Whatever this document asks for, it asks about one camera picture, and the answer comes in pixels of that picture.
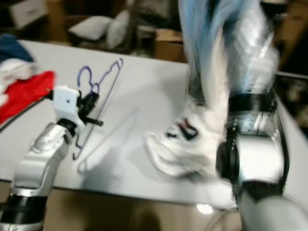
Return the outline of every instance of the folded clothes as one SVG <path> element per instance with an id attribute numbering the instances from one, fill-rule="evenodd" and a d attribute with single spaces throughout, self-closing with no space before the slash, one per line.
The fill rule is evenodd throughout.
<path id="1" fill-rule="evenodd" d="M 12 58 L 0 63 L 0 95 L 16 80 L 31 78 L 35 74 L 35 70 L 36 63 L 21 59 Z"/>
<path id="2" fill-rule="evenodd" d="M 17 80 L 10 85 L 4 93 L 9 99 L 0 108 L 0 124 L 47 95 L 53 89 L 54 77 L 54 72 L 46 71 L 28 80 Z"/>
<path id="3" fill-rule="evenodd" d="M 7 59 L 16 58 L 26 62 L 34 62 L 30 53 L 10 34 L 0 36 L 0 63 Z"/>

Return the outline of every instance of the cushion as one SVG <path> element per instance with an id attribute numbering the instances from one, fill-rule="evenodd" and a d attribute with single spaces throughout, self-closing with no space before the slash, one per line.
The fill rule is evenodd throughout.
<path id="1" fill-rule="evenodd" d="M 122 11 L 112 21 L 107 31 L 106 43 L 109 49 L 114 49 L 123 43 L 129 24 L 129 12 L 128 10 Z"/>
<path id="2" fill-rule="evenodd" d="M 112 18 L 105 16 L 92 16 L 77 25 L 69 28 L 69 32 L 89 40 L 99 40 L 107 31 Z"/>

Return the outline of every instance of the floor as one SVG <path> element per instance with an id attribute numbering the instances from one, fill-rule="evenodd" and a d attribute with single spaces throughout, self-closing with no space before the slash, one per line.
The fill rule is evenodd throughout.
<path id="1" fill-rule="evenodd" d="M 10 183 L 0 181 L 0 201 Z M 173 205 L 53 189 L 44 231 L 239 231 L 236 211 L 202 214 L 195 205 Z"/>

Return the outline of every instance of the robotic arm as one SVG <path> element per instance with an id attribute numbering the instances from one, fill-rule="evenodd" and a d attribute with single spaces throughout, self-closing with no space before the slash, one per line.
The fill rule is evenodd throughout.
<path id="1" fill-rule="evenodd" d="M 272 89 L 278 54 L 258 1 L 245 1 L 227 44 L 227 138 L 216 168 L 232 183 L 243 230 L 308 231 L 308 216 L 283 196 L 289 155 Z"/>
<path id="2" fill-rule="evenodd" d="M 20 162 L 11 193 L 0 211 L 0 231 L 42 230 L 54 177 L 75 143 L 74 138 L 83 132 L 87 122 L 103 124 L 87 117 L 98 98 L 94 92 L 82 99 L 77 90 L 66 86 L 55 88 L 53 104 L 58 122 L 45 128 Z"/>

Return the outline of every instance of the white table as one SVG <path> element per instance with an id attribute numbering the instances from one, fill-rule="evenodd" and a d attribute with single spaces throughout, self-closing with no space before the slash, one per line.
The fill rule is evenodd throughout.
<path id="1" fill-rule="evenodd" d="M 55 179 L 56 187 L 173 203 L 203 203 L 218 208 L 235 205 L 227 182 L 169 177 L 151 164 L 144 148 L 144 132 L 165 130 L 181 111 L 187 65 L 30 41 L 23 43 L 37 58 L 40 71 L 54 70 L 57 84 L 74 88 L 83 65 L 88 64 L 95 79 L 99 79 L 113 61 L 120 57 L 124 60 L 115 91 L 100 115 L 104 126 L 93 129 L 77 161 L 72 160 L 72 154 L 66 157 Z M 111 75 L 104 83 L 93 116 L 99 114 L 113 78 Z M 89 92 L 86 79 L 81 89 L 84 94 Z M 286 194 L 308 208 L 308 179 L 305 178 L 308 144 L 284 109 L 283 119 L 291 156 Z M 31 141 L 50 121 L 54 121 L 54 112 L 52 103 L 46 101 L 0 134 L 0 179 L 12 180 L 16 165 L 27 153 Z"/>

